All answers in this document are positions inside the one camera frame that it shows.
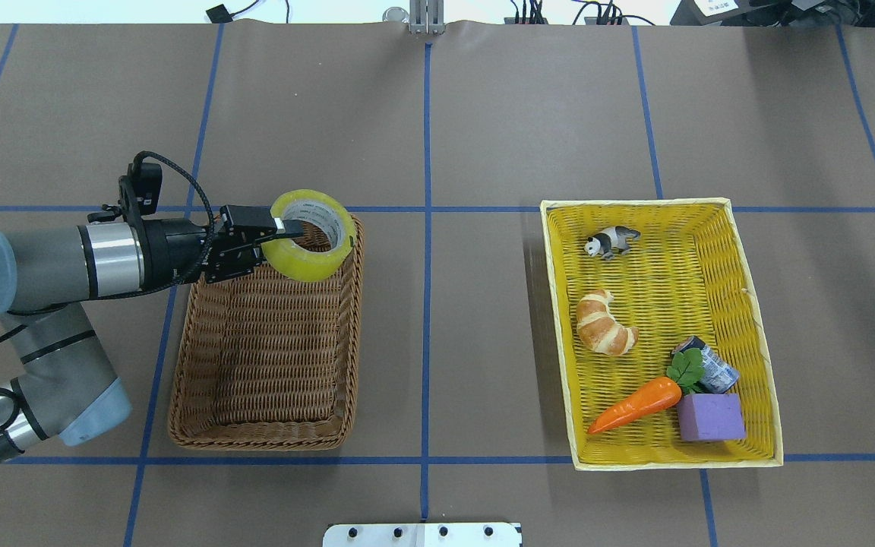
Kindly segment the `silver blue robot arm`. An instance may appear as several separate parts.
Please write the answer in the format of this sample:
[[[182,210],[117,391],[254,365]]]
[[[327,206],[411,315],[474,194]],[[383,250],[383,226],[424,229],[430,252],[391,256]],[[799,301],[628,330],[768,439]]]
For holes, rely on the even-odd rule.
[[[0,384],[0,463],[51,438],[86,443],[131,415],[84,302],[246,276],[263,263],[264,243],[305,231],[262,207],[223,207],[221,219],[213,236],[184,217],[150,220],[116,207],[75,227],[0,231],[0,343],[11,343],[24,368]]]

